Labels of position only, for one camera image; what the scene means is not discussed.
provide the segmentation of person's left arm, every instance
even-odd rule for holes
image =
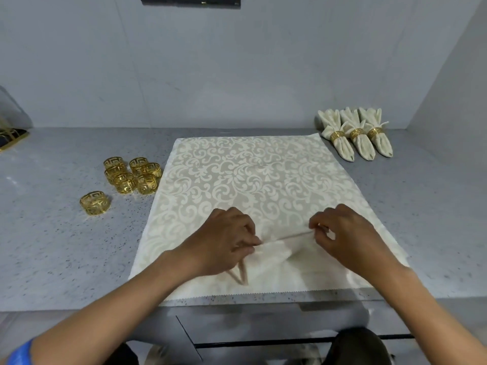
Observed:
[[[255,226],[238,209],[215,209],[174,250],[136,277],[35,338],[33,365],[101,365],[171,292],[197,276],[232,269],[260,244]],[[4,365],[7,359],[0,360]]]

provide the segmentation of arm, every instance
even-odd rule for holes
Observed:
[[[101,299],[35,338],[33,365],[100,365],[174,289],[197,276],[232,269],[260,244],[248,215],[213,210],[174,250]],[[0,360],[4,365],[7,359]]]
[[[433,365],[487,363],[480,341],[436,302],[364,217],[338,205],[315,214],[309,226],[320,246],[382,294]],[[328,229],[335,233],[334,240],[326,235]]]

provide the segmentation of cream napkin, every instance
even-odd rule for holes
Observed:
[[[326,110],[318,111],[318,116],[320,117],[321,123],[323,124],[324,130],[321,136],[326,140],[333,143],[333,146],[338,151],[338,154],[347,161],[354,161],[354,149],[345,137],[344,125],[341,125],[340,113],[338,110]],[[342,137],[338,137],[337,134],[343,133]]]
[[[365,121],[364,129],[367,133],[369,133],[374,128],[380,128],[386,125],[389,122],[381,123],[382,120],[382,109],[363,109],[360,107],[359,109],[360,116],[363,121]],[[386,158],[391,158],[393,156],[393,147],[387,138],[385,133],[378,133],[372,137],[371,141],[377,147],[379,153]]]
[[[364,130],[365,120],[360,122],[358,111],[356,109],[351,111],[349,107],[345,110],[340,110],[340,116],[343,122],[343,131],[347,138],[352,140],[358,153],[366,160],[373,160],[375,158],[375,150],[372,142],[367,137],[367,132]]]
[[[204,276],[183,284],[169,300],[370,287],[320,248],[308,229],[314,213],[338,203],[367,218],[407,264],[406,253],[318,134],[179,139],[169,155],[130,278],[163,251],[180,245],[213,208],[234,206],[252,217],[264,242],[244,260],[248,285],[238,284],[227,273]]]

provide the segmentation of forearm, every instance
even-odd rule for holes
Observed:
[[[99,365],[186,277],[177,260],[162,254],[110,294],[35,338],[34,365]]]
[[[376,288],[433,365],[487,363],[480,341],[436,302],[411,269],[399,269]]]

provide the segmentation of person's left hand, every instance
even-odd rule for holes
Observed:
[[[182,259],[189,279],[230,270],[253,253],[261,240],[255,224],[237,208],[215,209],[192,235],[172,252]]]

